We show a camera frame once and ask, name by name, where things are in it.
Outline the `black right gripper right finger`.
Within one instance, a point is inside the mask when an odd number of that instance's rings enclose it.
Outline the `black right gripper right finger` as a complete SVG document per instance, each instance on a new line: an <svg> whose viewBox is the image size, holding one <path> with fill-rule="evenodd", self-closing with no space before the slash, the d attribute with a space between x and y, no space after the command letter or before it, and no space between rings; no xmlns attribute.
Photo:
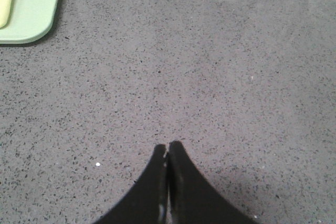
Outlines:
<svg viewBox="0 0 336 224"><path fill-rule="evenodd" d="M173 223L255 223L211 186L180 141L169 145L169 174Z"/></svg>

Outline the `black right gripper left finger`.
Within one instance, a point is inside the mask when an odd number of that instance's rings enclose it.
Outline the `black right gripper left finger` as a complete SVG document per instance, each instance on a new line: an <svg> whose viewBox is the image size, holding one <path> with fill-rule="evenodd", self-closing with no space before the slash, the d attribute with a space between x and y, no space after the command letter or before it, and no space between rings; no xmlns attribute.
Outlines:
<svg viewBox="0 0 336 224"><path fill-rule="evenodd" d="M126 195L96 223L166 223L166 146L155 146L153 154Z"/></svg>

